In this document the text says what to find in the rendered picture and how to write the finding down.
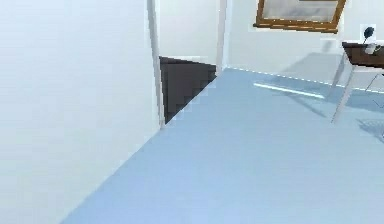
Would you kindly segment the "dark table with white legs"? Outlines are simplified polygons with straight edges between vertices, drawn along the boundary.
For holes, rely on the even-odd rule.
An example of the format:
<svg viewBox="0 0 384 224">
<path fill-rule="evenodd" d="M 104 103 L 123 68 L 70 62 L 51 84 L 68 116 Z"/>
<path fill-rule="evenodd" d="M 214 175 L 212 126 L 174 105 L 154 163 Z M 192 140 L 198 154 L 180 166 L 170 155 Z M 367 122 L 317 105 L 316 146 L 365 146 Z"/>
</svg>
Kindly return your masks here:
<svg viewBox="0 0 384 224">
<path fill-rule="evenodd" d="M 372 55 L 365 53 L 368 44 L 343 42 L 343 54 L 341 61 L 335 72 L 331 89 L 334 89 L 343 74 L 346 65 L 350 65 L 351 69 L 348 74 L 342 97 L 332 116 L 331 122 L 335 123 L 342 110 L 346 106 L 353 89 L 354 74 L 356 72 L 375 72 L 377 76 L 384 74 L 384 47 Z"/>
</svg>

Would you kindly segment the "white mug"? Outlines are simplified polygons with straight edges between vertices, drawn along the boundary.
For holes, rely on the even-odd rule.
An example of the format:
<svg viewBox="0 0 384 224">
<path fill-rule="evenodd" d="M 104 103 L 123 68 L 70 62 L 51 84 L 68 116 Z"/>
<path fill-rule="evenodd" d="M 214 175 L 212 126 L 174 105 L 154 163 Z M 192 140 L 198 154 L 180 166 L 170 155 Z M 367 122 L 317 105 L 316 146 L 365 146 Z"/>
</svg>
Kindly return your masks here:
<svg viewBox="0 0 384 224">
<path fill-rule="evenodd" d="M 375 52 L 379 51 L 381 49 L 381 46 L 379 44 L 376 44 L 376 43 L 370 43 L 367 45 L 367 47 L 365 48 L 365 53 L 366 54 L 369 54 L 369 55 L 372 55 L 374 54 Z"/>
</svg>

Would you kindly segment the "gold framed wall picture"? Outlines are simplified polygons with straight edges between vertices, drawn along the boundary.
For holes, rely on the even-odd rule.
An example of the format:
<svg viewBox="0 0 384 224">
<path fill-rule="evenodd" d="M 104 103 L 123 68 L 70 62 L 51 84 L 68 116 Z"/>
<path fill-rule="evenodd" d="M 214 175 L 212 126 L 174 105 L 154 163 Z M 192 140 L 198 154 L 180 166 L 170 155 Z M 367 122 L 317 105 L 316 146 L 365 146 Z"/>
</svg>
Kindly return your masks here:
<svg viewBox="0 0 384 224">
<path fill-rule="evenodd" d="M 259 0 L 254 27 L 333 33 L 346 0 Z"/>
</svg>

